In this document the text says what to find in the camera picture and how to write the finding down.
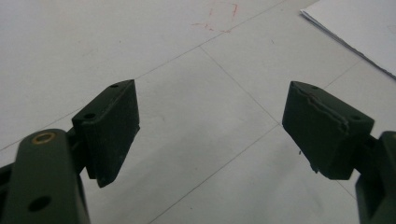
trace sheet of paper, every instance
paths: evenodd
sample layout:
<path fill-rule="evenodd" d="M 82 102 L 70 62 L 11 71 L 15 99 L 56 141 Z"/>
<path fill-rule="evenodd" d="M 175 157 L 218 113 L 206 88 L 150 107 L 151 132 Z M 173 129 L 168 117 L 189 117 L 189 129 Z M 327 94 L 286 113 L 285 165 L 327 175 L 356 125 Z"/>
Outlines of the sheet of paper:
<path fill-rule="evenodd" d="M 396 76 L 396 1 L 321 0 L 302 12 L 329 35 Z"/>

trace brass screw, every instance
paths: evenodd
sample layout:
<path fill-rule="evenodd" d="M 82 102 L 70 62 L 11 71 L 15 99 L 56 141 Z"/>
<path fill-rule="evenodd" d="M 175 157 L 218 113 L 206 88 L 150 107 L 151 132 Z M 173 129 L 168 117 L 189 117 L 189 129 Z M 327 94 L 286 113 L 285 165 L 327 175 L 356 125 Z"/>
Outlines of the brass screw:
<path fill-rule="evenodd" d="M 32 143 L 35 145 L 41 145 L 41 144 L 46 144 L 50 141 L 52 141 L 52 139 L 55 138 L 55 133 L 41 133 L 36 135 L 33 140 Z"/>

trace white surface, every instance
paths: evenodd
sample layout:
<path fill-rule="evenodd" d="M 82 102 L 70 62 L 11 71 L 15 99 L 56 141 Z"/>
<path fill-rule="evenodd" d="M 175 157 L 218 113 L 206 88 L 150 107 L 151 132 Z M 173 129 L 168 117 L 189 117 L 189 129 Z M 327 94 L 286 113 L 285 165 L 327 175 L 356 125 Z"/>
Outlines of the white surface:
<path fill-rule="evenodd" d="M 304 15 L 396 76 L 396 1 L 320 0 Z"/>
<path fill-rule="evenodd" d="M 396 83 L 307 22 L 313 3 L 1 2 L 0 164 L 137 78 L 141 131 L 120 175 L 99 189 L 81 174 L 92 223 L 358 223 L 354 182 L 313 173 L 278 122 L 299 80 L 373 117 L 378 136 L 396 130 Z"/>

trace white paper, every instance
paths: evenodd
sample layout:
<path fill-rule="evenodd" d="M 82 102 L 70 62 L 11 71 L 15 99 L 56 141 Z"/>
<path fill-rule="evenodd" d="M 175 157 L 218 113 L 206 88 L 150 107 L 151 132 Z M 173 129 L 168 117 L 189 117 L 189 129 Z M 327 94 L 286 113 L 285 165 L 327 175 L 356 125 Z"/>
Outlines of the white paper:
<path fill-rule="evenodd" d="M 303 15 L 369 62 L 396 76 L 396 1 L 321 0 Z"/>

